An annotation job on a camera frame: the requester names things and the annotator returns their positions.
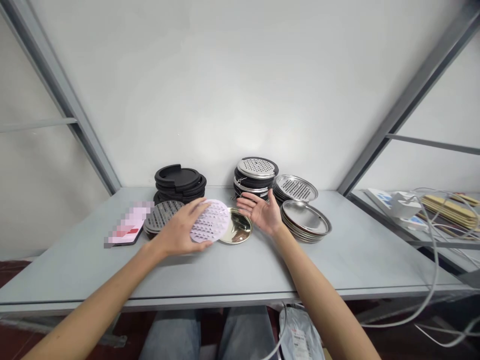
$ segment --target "person's left hand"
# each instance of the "person's left hand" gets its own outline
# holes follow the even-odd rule
[[[190,230],[192,230],[195,221],[197,221],[200,214],[210,206],[210,203],[200,204],[205,200],[205,197],[201,197],[182,206],[163,229],[151,240],[149,243],[150,249],[161,258],[170,255],[202,252],[211,246],[213,244],[211,241],[197,243],[193,242],[190,238]]]

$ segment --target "hand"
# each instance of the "hand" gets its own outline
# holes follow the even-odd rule
[[[283,223],[273,190],[268,190],[270,203],[249,192],[242,192],[241,196],[236,200],[240,214],[245,215],[270,236],[274,236]]]
[[[160,257],[202,252],[213,244],[211,241],[193,242],[190,230],[200,214],[210,206],[209,203],[200,204],[205,197],[193,200],[182,206],[170,219],[163,229],[150,241],[150,249]]]

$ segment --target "stack of wooden boards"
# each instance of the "stack of wooden boards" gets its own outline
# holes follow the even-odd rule
[[[456,200],[458,202],[461,202],[460,198],[465,200],[472,208],[480,205],[480,201],[462,193],[455,193],[455,196],[450,196],[450,199]]]
[[[449,220],[450,222],[460,225],[466,230],[475,229],[475,232],[480,233],[480,228],[477,226],[477,214],[467,208],[462,207],[452,201],[445,201],[443,198],[433,195],[425,195],[421,202],[425,207],[433,213],[439,212],[440,216]]]

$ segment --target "leg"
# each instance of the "leg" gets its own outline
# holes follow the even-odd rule
[[[228,310],[218,359],[258,360],[275,345],[266,306],[232,307]]]
[[[159,311],[139,360],[198,359],[200,341],[200,318],[196,310]]]

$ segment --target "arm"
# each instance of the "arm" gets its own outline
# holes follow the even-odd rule
[[[334,287],[322,275],[282,223],[272,190],[270,204],[250,193],[237,200],[240,212],[272,236],[290,271],[298,295],[334,359],[371,360],[380,357],[372,342]]]
[[[209,204],[199,198],[183,206],[162,231],[90,295],[23,359],[85,359],[147,274],[169,255],[201,252],[212,242],[194,243],[190,230]]]

